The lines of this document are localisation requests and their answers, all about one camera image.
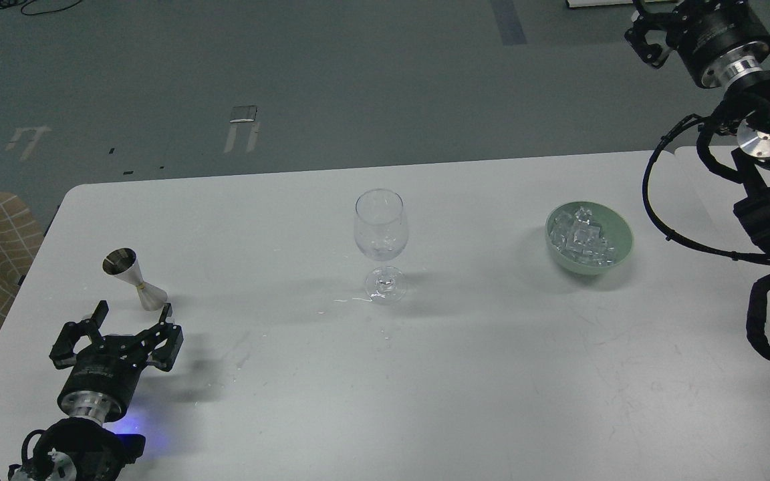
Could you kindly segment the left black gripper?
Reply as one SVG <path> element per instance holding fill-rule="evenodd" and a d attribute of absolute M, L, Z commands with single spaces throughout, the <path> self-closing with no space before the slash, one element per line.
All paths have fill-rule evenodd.
<path fill-rule="evenodd" d="M 53 342 L 49 359 L 54 367 L 70 368 L 56 400 L 67 415 L 76 414 L 79 396 L 94 393 L 109 407 L 104 421 L 116 422 L 126 415 L 147 366 L 162 372 L 174 367 L 184 336 L 180 325 L 169 320 L 173 314 L 171 303 L 163 304 L 155 325 L 136 335 L 103 336 L 100 328 L 108 313 L 109 304 L 101 299 L 87 319 L 64 323 Z M 76 345 L 84 337 L 90 344 L 76 353 Z"/>

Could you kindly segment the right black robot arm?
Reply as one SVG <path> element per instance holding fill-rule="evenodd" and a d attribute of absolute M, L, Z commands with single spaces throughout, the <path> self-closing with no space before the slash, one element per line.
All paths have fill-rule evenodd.
<path fill-rule="evenodd" d="M 747 1 L 678 1 L 668 11 L 633 3 L 624 39 L 641 61 L 661 68 L 678 53 L 698 88 L 723 90 L 707 116 L 690 114 L 661 137 L 645 168 L 641 195 L 653 225 L 670 243 L 734 261 L 770 266 L 770 34 Z M 697 127 L 696 155 L 709 172 L 745 189 L 733 205 L 757 253 L 714 249 L 670 228 L 650 201 L 650 177 L 661 150 Z"/>

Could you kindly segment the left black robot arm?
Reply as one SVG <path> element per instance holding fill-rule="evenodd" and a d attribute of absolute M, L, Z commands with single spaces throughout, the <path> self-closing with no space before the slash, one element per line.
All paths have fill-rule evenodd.
<path fill-rule="evenodd" d="M 105 424 L 126 416 L 144 369 L 171 371 L 184 335 L 170 320 L 170 303 L 161 305 L 155 325 L 135 335 L 104 335 L 108 313 L 99 301 L 91 316 L 62 326 L 49 358 L 70 372 L 56 400 L 64 418 L 25 436 L 9 480 L 116 480 L 143 456 L 143 435 L 116 434 Z"/>

